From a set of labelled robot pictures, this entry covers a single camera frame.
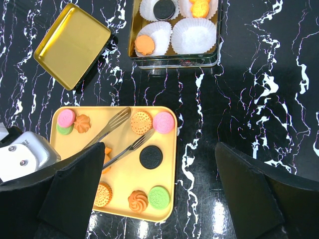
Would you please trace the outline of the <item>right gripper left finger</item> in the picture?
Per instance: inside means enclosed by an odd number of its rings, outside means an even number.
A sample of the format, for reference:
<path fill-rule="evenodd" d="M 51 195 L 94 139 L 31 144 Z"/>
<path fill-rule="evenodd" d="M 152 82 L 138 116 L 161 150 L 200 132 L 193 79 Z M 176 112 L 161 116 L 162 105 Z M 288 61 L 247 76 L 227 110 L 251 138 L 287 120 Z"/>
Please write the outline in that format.
<path fill-rule="evenodd" d="M 105 158 L 104 143 L 0 185 L 0 237 L 83 239 Z"/>

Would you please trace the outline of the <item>metal tongs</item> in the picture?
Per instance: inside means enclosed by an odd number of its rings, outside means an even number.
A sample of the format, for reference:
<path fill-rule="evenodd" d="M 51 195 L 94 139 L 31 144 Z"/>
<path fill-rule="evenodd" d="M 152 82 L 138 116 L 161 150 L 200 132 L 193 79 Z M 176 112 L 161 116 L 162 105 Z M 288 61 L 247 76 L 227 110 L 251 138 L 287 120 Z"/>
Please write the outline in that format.
<path fill-rule="evenodd" d="M 152 116 L 149 107 L 94 107 L 94 111 L 89 113 L 92 130 L 96 135 L 84 148 L 101 142 L 117 154 L 104 164 L 103 168 L 112 166 L 144 146 L 154 135 L 153 128 L 143 135 L 137 135 L 132 131 L 131 118 L 138 111 L 146 111 Z"/>

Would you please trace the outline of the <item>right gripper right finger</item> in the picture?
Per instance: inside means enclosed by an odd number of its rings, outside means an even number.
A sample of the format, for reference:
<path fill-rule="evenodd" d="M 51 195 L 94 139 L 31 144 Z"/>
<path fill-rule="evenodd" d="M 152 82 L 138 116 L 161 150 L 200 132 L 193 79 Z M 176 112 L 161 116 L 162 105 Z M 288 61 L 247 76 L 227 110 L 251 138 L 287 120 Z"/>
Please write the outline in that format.
<path fill-rule="evenodd" d="M 317 239 L 319 183 L 223 143 L 215 159 L 239 239 Z"/>

